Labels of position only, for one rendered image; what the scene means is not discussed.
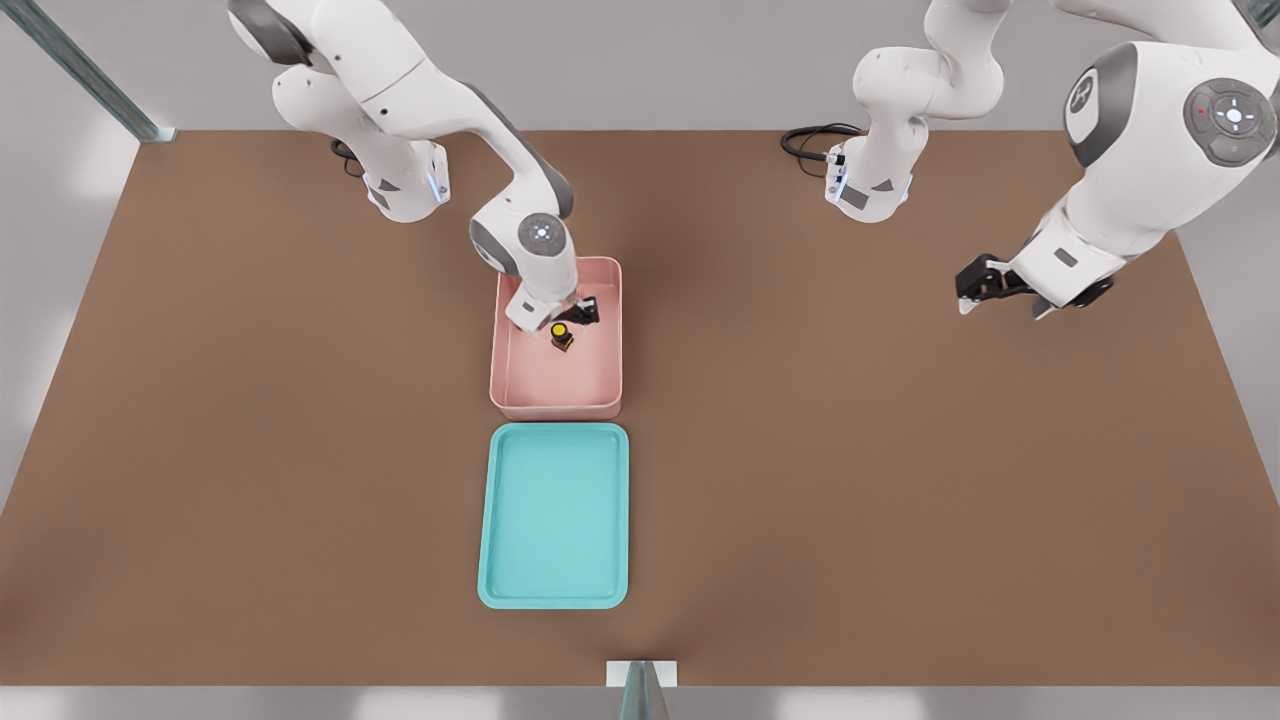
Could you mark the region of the pink rectangular box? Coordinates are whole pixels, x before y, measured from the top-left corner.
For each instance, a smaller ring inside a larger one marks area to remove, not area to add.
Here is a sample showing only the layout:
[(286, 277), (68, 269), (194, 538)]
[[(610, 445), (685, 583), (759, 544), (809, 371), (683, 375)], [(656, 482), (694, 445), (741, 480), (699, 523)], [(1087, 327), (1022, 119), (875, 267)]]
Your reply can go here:
[(580, 258), (579, 290), (598, 301), (600, 320), (571, 324), (562, 351), (545, 328), (538, 337), (506, 316), (518, 281), (500, 275), (495, 291), (490, 398), (512, 421), (609, 421), (623, 393), (622, 273), (613, 258)]

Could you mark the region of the pale blue-green tray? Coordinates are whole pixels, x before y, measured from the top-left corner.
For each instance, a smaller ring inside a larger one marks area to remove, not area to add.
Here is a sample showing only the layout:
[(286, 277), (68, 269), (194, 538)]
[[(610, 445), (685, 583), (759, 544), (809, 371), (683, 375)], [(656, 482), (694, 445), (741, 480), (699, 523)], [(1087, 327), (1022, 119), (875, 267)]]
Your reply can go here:
[(477, 596), (499, 610), (605, 610), (628, 591), (628, 434), (516, 421), (492, 436)]

